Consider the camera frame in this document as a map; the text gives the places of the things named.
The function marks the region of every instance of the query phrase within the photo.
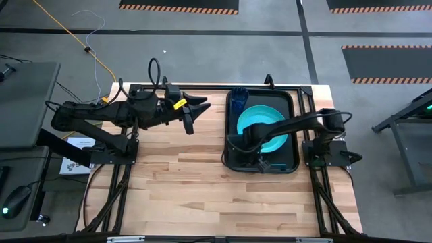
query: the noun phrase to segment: yellow tape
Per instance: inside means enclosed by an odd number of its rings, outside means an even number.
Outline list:
[[[174,105],[174,109],[178,110],[180,107],[184,106],[187,103],[186,99],[183,98],[181,100],[179,100],[175,105]]]

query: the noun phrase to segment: wooden table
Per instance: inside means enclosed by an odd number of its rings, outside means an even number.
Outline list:
[[[312,86],[315,108],[333,107],[330,87]],[[111,96],[118,89],[113,84]],[[227,90],[183,90],[208,97],[211,107],[187,135],[182,122],[140,130],[137,163],[132,167],[121,234],[185,236],[318,236],[311,177],[301,151],[300,166],[288,175],[238,173],[221,163]],[[300,115],[295,92],[295,113]],[[120,128],[104,122],[103,129]],[[90,221],[107,200],[113,166],[97,174],[87,200]],[[329,167],[333,200],[352,226],[362,231],[350,178]],[[111,215],[113,225],[117,206]],[[327,229],[328,210],[323,206]],[[82,220],[77,230],[82,228]]]

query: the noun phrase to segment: concrete floor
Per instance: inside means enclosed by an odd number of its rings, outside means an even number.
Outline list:
[[[163,75],[172,82],[261,83],[265,74],[279,84],[310,84],[301,36],[275,34],[301,31],[296,0],[240,0],[237,16],[193,13],[122,11],[117,1],[40,0],[69,28],[97,28],[103,16],[105,29],[113,30],[253,30],[270,36],[229,35],[94,35],[90,43],[98,56],[125,82],[148,82],[145,67],[156,57]],[[431,32],[432,12],[331,14],[325,0],[303,0],[307,27],[313,32]],[[28,0],[13,0],[0,13],[0,27],[58,28]],[[32,61],[62,64],[58,81],[81,99],[93,99],[97,87],[93,60],[65,34],[0,34],[0,53]],[[311,37],[310,45],[319,84],[331,86],[336,108],[354,114],[347,123],[348,148],[364,156],[352,167],[354,189],[363,230],[370,236],[432,241],[432,193],[395,198],[392,190],[409,185],[402,159],[389,130],[380,135],[371,126],[403,108],[429,84],[352,84],[341,52],[342,45],[429,45],[430,38],[324,38]],[[112,79],[98,67],[102,93]],[[53,101],[70,98],[56,87]],[[82,195],[54,192],[43,212],[53,223],[45,228],[29,223],[26,230],[0,234],[0,238],[72,232]]]

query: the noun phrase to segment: teal plate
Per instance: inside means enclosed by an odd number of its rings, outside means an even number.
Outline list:
[[[266,105],[255,105],[243,111],[237,121],[237,134],[243,134],[243,129],[255,123],[272,124],[274,122],[283,121],[284,116],[276,109]],[[262,153],[270,153],[282,145],[287,140],[288,135],[274,137],[269,142],[263,144]]]

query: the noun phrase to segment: orange striped edge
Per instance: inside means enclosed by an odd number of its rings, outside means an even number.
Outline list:
[[[377,13],[393,11],[428,11],[432,5],[413,5],[413,6],[393,6],[393,7],[347,7],[330,9],[332,14],[351,14],[351,13]]]
[[[432,48],[432,45],[343,45],[342,49],[355,49],[355,48]]]
[[[207,9],[200,7],[167,7],[167,6],[148,6],[148,5],[119,5],[119,9],[124,10],[150,10],[150,11],[176,11],[183,13],[202,13],[202,14],[228,14],[236,15],[238,10],[234,9]]]
[[[432,84],[432,78],[352,78],[353,84]]]

